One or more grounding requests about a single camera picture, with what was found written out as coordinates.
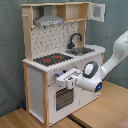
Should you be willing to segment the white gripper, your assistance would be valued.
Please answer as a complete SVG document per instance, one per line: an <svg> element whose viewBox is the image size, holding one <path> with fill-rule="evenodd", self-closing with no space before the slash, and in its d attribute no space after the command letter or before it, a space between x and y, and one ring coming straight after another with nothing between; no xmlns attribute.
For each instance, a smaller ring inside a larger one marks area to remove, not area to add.
<svg viewBox="0 0 128 128"><path fill-rule="evenodd" d="M56 79L56 83L61 87L72 89L75 87L77 77L81 74L81 71L77 68L72 68L68 72L64 73Z"/></svg>

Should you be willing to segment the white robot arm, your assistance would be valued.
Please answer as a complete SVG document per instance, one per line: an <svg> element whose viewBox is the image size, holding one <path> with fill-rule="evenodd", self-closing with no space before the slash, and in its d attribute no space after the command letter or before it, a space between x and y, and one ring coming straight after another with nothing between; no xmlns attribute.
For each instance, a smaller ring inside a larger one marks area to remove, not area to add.
<svg viewBox="0 0 128 128"><path fill-rule="evenodd" d="M128 31L122 34L113 46L111 58L99 66L96 62L88 62L82 71L72 68L56 79L56 83L72 89L80 87L90 92L98 92L102 88L102 81L107 74L113 70L128 56Z"/></svg>

